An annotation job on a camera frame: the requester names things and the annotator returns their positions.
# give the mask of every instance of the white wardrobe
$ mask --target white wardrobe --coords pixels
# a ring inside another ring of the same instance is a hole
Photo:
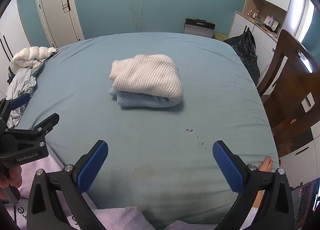
[[[20,20],[17,0],[11,0],[0,18],[0,98],[7,92],[10,60],[25,47],[30,44]]]

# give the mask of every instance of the wooden chair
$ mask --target wooden chair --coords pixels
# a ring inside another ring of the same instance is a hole
[[[284,56],[288,59],[271,95],[263,95],[276,77]],[[311,73],[300,59],[301,56],[308,59]],[[292,145],[294,137],[320,120],[320,67],[302,44],[286,30],[282,30],[279,35],[271,64],[257,90],[277,148]],[[303,111],[297,115],[295,110],[310,92],[315,104],[308,112]]]

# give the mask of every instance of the blue wall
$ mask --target blue wall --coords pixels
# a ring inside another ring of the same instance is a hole
[[[320,15],[315,9],[312,22],[302,44],[320,64]]]
[[[36,0],[17,0],[17,2],[22,26],[30,45],[50,47],[40,21]]]
[[[136,3],[139,20],[142,0]],[[130,0],[75,0],[85,39],[116,34],[144,32],[183,33],[185,18],[204,19],[216,24],[216,33],[227,35],[235,11],[242,11],[245,0],[145,0],[139,29],[132,19]],[[31,45],[49,43],[36,8],[35,0],[18,0],[20,17]]]

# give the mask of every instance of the white knit sweater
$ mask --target white knit sweater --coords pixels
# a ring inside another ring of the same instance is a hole
[[[178,67],[162,54],[115,60],[109,78],[115,90],[166,97],[174,102],[183,96]]]

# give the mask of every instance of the white puffer jacket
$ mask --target white puffer jacket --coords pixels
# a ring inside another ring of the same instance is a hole
[[[54,47],[27,47],[16,53],[10,61],[10,68],[14,74],[17,74],[21,68],[36,68],[47,58],[58,52]]]

